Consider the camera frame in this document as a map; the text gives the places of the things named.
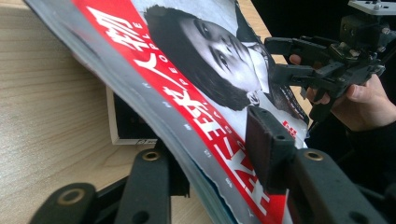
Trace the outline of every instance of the black hair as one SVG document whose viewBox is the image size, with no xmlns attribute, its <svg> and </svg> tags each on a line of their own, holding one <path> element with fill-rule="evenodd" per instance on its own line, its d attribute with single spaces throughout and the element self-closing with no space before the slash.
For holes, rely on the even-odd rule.
<svg viewBox="0 0 396 224">
<path fill-rule="evenodd" d="M 181 10 L 154 6 L 145 12 L 149 34 L 156 46 L 201 92 L 219 105 L 242 110 L 250 105 L 247 92 L 221 77 L 197 52 L 179 21 L 197 17 Z"/>
</svg>

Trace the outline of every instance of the magazine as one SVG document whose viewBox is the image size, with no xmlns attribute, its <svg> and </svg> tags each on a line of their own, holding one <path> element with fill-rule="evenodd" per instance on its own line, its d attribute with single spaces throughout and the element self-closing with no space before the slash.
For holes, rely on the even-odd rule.
<svg viewBox="0 0 396 224">
<path fill-rule="evenodd" d="M 308 118 L 234 0 L 25 0 L 163 140 L 215 223 L 281 223 L 244 147 L 247 107 L 304 146 Z"/>
</svg>

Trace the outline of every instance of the black mechanical arm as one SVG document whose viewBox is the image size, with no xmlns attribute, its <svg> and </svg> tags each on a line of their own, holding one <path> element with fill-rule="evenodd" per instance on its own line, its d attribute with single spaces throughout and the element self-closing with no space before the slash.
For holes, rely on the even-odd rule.
<svg viewBox="0 0 396 224">
<path fill-rule="evenodd" d="M 382 61 L 377 57 L 396 39 L 396 32 L 385 20 L 385 16 L 396 15 L 396 3 L 355 0 L 348 4 L 362 13 L 342 19 L 341 41 L 307 36 L 268 37 L 264 41 L 271 54 L 297 54 L 303 59 L 301 65 L 277 64 L 272 81 L 316 89 L 315 101 L 325 93 L 331 97 L 326 105 L 313 105 L 309 116 L 314 121 L 325 120 L 334 101 L 351 84 L 364 84 L 372 74 L 381 76 L 386 60 L 396 51 L 391 50 Z"/>
<path fill-rule="evenodd" d="M 246 149 L 265 192 L 287 192 L 292 223 L 396 223 L 396 184 L 384 195 L 356 186 L 326 153 L 297 149 L 277 119 L 257 106 L 247 109 Z"/>
</svg>

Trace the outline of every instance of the finger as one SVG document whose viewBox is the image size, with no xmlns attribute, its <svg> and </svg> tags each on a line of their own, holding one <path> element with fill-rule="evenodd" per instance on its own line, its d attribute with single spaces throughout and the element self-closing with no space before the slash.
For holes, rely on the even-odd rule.
<svg viewBox="0 0 396 224">
<path fill-rule="evenodd" d="M 372 77 L 365 83 L 364 86 L 376 90 L 381 95 L 387 95 L 385 93 L 384 87 L 382 86 L 381 80 L 377 75 L 372 75 Z"/>
<path fill-rule="evenodd" d="M 371 88 L 358 85 L 351 85 L 346 91 L 346 97 L 357 103 L 370 103 L 375 99 Z"/>
<path fill-rule="evenodd" d="M 318 105 L 318 104 L 326 105 L 326 104 L 328 104 L 330 102 L 330 96 L 327 93 L 325 93 L 321 99 L 319 99 L 318 101 L 314 102 L 315 95 L 317 94 L 317 92 L 318 92 L 317 90 L 313 90 L 311 88 L 308 88 L 308 90 L 306 91 L 306 98 L 310 102 L 314 103 L 315 105 Z"/>
<path fill-rule="evenodd" d="M 301 63 L 301 57 L 298 56 L 297 54 L 291 54 L 289 57 L 289 60 L 291 63 L 294 64 L 300 64 Z"/>
</svg>

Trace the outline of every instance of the wooden surface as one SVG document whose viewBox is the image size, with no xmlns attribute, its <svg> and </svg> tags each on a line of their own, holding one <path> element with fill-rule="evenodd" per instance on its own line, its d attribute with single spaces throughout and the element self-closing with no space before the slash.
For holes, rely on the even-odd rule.
<svg viewBox="0 0 396 224">
<path fill-rule="evenodd" d="M 258 35 L 254 7 L 240 0 Z M 0 0 L 0 223 L 27 223 L 56 189 L 97 189 L 130 173 L 145 146 L 113 146 L 105 85 L 21 0 Z M 210 223 L 191 198 L 172 199 L 173 223 Z"/>
</svg>

